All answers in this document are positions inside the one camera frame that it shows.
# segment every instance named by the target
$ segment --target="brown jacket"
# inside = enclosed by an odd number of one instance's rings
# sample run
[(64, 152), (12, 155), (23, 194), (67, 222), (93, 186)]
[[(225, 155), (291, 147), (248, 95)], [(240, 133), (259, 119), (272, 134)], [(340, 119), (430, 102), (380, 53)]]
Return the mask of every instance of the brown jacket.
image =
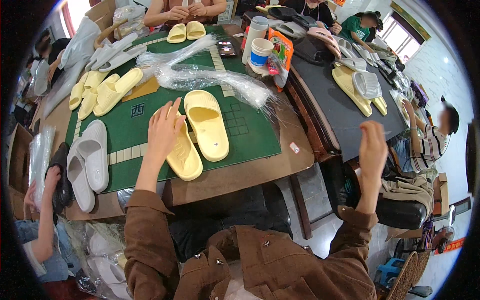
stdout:
[(128, 286), (136, 300), (222, 300), (230, 281), (227, 262), (240, 259), (245, 289), (261, 299), (373, 300), (365, 260), (377, 216), (350, 207), (339, 212), (345, 221), (324, 260), (280, 234), (235, 226), (213, 235), (179, 275), (165, 216), (171, 212), (157, 194), (134, 191), (125, 225)]

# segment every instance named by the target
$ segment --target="label sticker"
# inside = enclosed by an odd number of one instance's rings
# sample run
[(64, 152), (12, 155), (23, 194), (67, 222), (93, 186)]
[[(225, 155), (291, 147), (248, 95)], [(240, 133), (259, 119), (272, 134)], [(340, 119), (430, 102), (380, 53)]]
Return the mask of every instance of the label sticker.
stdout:
[(298, 146), (295, 145), (294, 142), (290, 143), (290, 148), (293, 150), (293, 152), (295, 152), (295, 154), (298, 154), (298, 152), (300, 152), (300, 148), (298, 148)]

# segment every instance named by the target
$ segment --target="yellow slipper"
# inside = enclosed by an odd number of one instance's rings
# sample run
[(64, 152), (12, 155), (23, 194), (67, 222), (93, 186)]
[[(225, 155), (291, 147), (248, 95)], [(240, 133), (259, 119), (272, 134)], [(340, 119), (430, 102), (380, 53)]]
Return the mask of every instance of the yellow slipper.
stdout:
[(191, 21), (187, 24), (187, 39), (198, 39), (206, 35), (205, 27), (199, 21)]
[(97, 105), (93, 108), (93, 114), (101, 117), (108, 113), (142, 78), (143, 72), (139, 68), (133, 68), (114, 82), (107, 82), (98, 87)]
[(198, 155), (198, 151), (188, 134), (187, 121), (184, 121), (180, 129), (175, 146), (167, 156), (167, 162), (175, 174), (185, 181), (194, 180), (200, 176), (204, 169), (200, 155)]
[(87, 77), (88, 72), (83, 74), (83, 76), (80, 78), (80, 81), (73, 86), (72, 92), (70, 93), (70, 100), (68, 102), (70, 110), (76, 109), (82, 102), (82, 93), (84, 92), (84, 85)]
[(99, 72), (99, 71), (89, 71), (87, 79), (85, 80), (84, 84), (84, 92), (82, 93), (82, 98), (85, 98), (87, 95), (87, 90), (98, 87), (100, 83), (105, 79), (108, 75), (108, 72)]
[(187, 38), (187, 29), (185, 24), (180, 23), (172, 27), (167, 36), (167, 42), (177, 44), (183, 42)]
[(353, 86), (352, 74), (355, 71), (339, 63), (335, 63), (334, 66), (335, 68), (332, 70), (332, 75), (335, 82), (350, 97), (350, 99), (352, 99), (360, 111), (365, 116), (369, 117), (372, 114), (372, 107), (370, 106), (371, 101), (360, 96)]
[(230, 149), (218, 102), (209, 92), (194, 90), (183, 101), (198, 146), (209, 161), (224, 159)]
[(78, 119), (83, 120), (86, 117), (88, 117), (95, 105), (97, 105), (96, 99), (98, 97), (98, 89), (105, 85), (106, 83), (110, 82), (116, 82), (120, 76), (118, 74), (113, 74), (109, 76), (107, 79), (105, 79), (98, 87), (93, 87), (89, 90), (87, 90), (87, 93), (85, 95), (85, 98), (82, 101), (82, 105), (80, 106), (80, 109), (78, 110)]
[(378, 108), (378, 110), (383, 116), (387, 115), (387, 103), (382, 96), (372, 99), (372, 102), (373, 104), (375, 104), (375, 106)]

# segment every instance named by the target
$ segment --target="black shirt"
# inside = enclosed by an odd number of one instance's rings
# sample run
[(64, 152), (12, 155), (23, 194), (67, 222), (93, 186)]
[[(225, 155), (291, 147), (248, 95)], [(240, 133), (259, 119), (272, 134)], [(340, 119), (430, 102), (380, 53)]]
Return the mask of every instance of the black shirt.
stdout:
[[(71, 38), (59, 38), (52, 44), (52, 52), (48, 56), (48, 64), (51, 65), (54, 61), (57, 60), (58, 55), (60, 54), (60, 51), (64, 50), (68, 43), (70, 42)], [(63, 69), (57, 69), (55, 70), (55, 73), (53, 73), (52, 81), (51, 84), (53, 85), (59, 76), (62, 74)]]
[(304, 16), (310, 16), (317, 21), (322, 21), (328, 27), (333, 26), (332, 13), (325, 2), (318, 4), (314, 9), (308, 7), (305, 0), (287, 0), (283, 5), (293, 8), (298, 13), (303, 11)]

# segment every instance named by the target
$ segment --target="green felt table mat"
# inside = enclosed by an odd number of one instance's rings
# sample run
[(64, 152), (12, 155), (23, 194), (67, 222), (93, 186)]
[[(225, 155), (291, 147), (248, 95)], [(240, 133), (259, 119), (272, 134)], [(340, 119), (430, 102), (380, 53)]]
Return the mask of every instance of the green felt table mat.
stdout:
[[(206, 26), (207, 33), (217, 33), (225, 36), (221, 26)], [(166, 37), (166, 32), (160, 32), (140, 40), (133, 44), (138, 45), (144, 42), (157, 40)], [(183, 48), (194, 41), (186, 40), (178, 44), (170, 44), (166, 40), (147, 45), (148, 51), (156, 53), (169, 53)], [(222, 59), (227, 70), (245, 73), (245, 67), (241, 63), (241, 57)], [(192, 58), (188, 58), (182, 63), (199, 64), (203, 66), (213, 67), (210, 52), (202, 52)], [(109, 76), (117, 73), (124, 75), (130, 68), (135, 66), (135, 60), (131, 60), (122, 66), (110, 72)], [(200, 157), (202, 159), (204, 171), (226, 167), (249, 160), (262, 157), (273, 156), (281, 153), (278, 139), (272, 129), (271, 123), (265, 116), (252, 108), (251, 106), (238, 101), (235, 97), (224, 97), (222, 89), (219, 85), (204, 88), (205, 91), (211, 93), (218, 101), (225, 127), (227, 129), (230, 151), (226, 158), (218, 162), (210, 162), (206, 160), (198, 145), (195, 144)], [(175, 91), (159, 87), (152, 94), (148, 94), (136, 99), (122, 103), (121, 101), (106, 115), (96, 117), (93, 113), (80, 123), (80, 129), (77, 129), (78, 109), (72, 112), (70, 122), (67, 129), (65, 142), (69, 145), (73, 142), (73, 137), (78, 131), (81, 133), (86, 129), (87, 125), (99, 119), (105, 123), (107, 128), (107, 153), (116, 152), (129, 147), (138, 150), (138, 145), (147, 143), (148, 121), (153, 113), (166, 104), (169, 100), (174, 101), (177, 97), (184, 97), (187, 92)], [(132, 118), (133, 107), (144, 103), (143, 115)], [(185, 114), (183, 101), (179, 109), (181, 114)], [(192, 129), (187, 119), (189, 131)], [(120, 163), (108, 166), (109, 182), (108, 187), (103, 192), (113, 192), (135, 185), (142, 156), (129, 159)], [(167, 162), (162, 166), (158, 175), (158, 181), (163, 181), (177, 177), (173, 170), (168, 166)]]

